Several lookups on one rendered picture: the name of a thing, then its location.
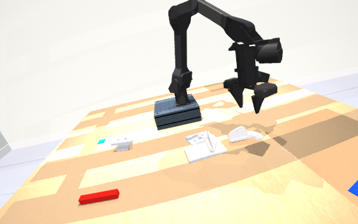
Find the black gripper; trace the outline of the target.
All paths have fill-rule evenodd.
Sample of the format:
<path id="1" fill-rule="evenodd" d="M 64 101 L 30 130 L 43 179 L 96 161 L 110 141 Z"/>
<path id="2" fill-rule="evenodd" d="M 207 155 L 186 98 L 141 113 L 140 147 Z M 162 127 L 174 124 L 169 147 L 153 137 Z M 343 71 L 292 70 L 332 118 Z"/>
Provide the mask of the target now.
<path id="1" fill-rule="evenodd" d="M 246 65 L 238 66 L 234 69 L 237 72 L 237 77 L 232 77 L 224 81 L 223 87 L 228 89 L 240 108 L 243 108 L 243 91 L 250 89 L 254 91 L 255 95 L 251 96 L 255 113 L 258 114 L 262 103 L 266 97 L 278 93 L 276 84 L 264 82 L 257 85 L 256 70 L 259 66 Z"/>

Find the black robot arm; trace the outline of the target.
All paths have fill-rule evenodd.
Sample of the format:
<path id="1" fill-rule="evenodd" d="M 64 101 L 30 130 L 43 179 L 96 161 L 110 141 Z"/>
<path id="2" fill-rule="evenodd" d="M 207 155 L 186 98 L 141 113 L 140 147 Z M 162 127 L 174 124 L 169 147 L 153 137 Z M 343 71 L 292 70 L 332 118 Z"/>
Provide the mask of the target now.
<path id="1" fill-rule="evenodd" d="M 168 90 L 175 94 L 176 106 L 190 104 L 186 89 L 190 87 L 193 72 L 187 67 L 187 28 L 191 17 L 196 13 L 220 25 L 224 32 L 235 41 L 228 51 L 235 50 L 238 66 L 255 64 L 255 60 L 266 64 L 281 63 L 283 49 L 280 38 L 264 40 L 255 31 L 255 25 L 251 21 L 231 16 L 205 0 L 188 0 L 174 5 L 168 10 L 175 46 L 175 69 Z"/>

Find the red rectangular bar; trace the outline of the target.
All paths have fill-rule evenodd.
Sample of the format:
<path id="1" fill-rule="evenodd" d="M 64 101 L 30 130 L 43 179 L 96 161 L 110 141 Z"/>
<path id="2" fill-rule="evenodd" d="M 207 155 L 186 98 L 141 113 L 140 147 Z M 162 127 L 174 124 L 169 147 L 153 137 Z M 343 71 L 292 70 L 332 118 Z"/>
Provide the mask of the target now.
<path id="1" fill-rule="evenodd" d="M 100 202 L 100 201 L 105 201 L 105 200 L 112 200 L 112 199 L 117 199 L 119 198 L 119 194 L 120 192 L 118 191 L 118 189 L 113 189 L 113 190 L 108 190 L 108 191 L 104 191 L 104 192 L 97 192 L 97 193 L 92 193 L 92 194 L 86 194 L 86 195 L 81 195 L 80 199 L 78 200 L 80 202 L 80 204 L 84 205 L 87 203 L 95 203 L 95 202 Z"/>

